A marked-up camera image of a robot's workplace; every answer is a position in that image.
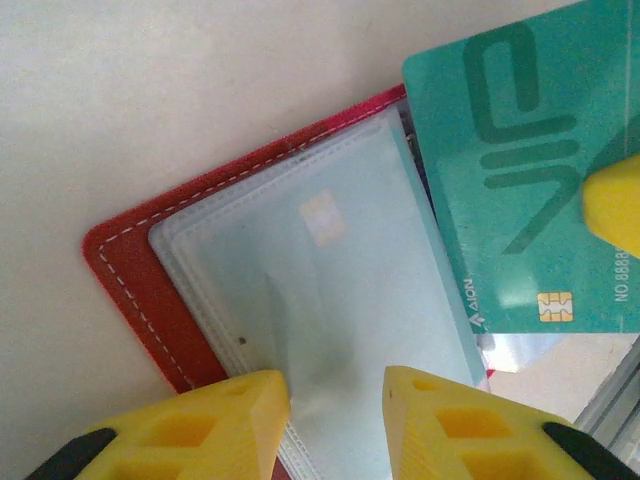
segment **yellow plastic foam holder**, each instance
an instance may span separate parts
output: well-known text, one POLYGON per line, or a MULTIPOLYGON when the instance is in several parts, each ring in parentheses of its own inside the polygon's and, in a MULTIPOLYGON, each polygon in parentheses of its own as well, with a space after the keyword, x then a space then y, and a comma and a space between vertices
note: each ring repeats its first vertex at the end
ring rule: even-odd
POLYGON ((289 419, 277 371, 232 378, 105 420, 116 438, 78 480, 267 480, 289 419))
POLYGON ((582 201, 594 235, 640 258, 640 154, 590 175, 582 201))
POLYGON ((566 420, 408 367, 388 367, 383 413, 394 480, 587 480, 542 430, 566 420))

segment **red leather wallet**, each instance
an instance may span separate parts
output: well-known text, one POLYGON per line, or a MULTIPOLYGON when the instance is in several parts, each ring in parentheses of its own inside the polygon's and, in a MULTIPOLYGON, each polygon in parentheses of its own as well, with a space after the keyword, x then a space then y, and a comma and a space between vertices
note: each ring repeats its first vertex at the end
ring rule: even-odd
POLYGON ((96 277, 173 388, 226 378, 200 328, 152 250, 149 230, 189 205, 278 163, 405 97, 396 86, 303 128, 93 228, 83 243, 96 277))

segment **white surface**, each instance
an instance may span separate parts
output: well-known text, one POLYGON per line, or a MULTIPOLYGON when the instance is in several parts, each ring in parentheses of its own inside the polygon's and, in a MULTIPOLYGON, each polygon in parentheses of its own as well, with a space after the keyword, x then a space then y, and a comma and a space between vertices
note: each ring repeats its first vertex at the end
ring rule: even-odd
POLYGON ((637 335, 566 335, 529 368, 496 372, 491 392, 573 422, 631 350, 637 335))
POLYGON ((515 373, 534 364, 563 337, 553 333, 485 333, 476 339, 487 369, 515 373))
POLYGON ((83 264, 91 226, 561 3, 0 2, 3 475, 170 393, 83 264))

